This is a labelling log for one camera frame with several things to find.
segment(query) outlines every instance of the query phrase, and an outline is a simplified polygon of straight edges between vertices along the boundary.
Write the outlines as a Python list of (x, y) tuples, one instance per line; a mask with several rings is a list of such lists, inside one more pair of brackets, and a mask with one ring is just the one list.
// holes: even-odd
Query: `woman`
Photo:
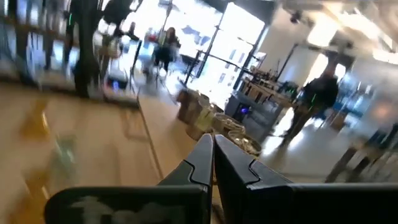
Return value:
[(180, 47), (177, 36), (175, 35), (175, 29), (170, 27), (167, 29), (165, 35), (160, 34), (158, 38), (158, 47), (155, 49), (155, 66), (159, 65), (159, 62), (163, 62), (164, 70), (168, 72), (169, 63), (174, 57), (174, 47)]

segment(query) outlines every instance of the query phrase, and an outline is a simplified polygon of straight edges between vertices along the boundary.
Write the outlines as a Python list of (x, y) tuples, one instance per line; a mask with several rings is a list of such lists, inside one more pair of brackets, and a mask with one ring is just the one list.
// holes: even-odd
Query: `jacket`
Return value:
[(308, 105), (330, 108), (335, 104), (337, 94), (337, 78), (321, 76), (304, 87), (303, 97)]

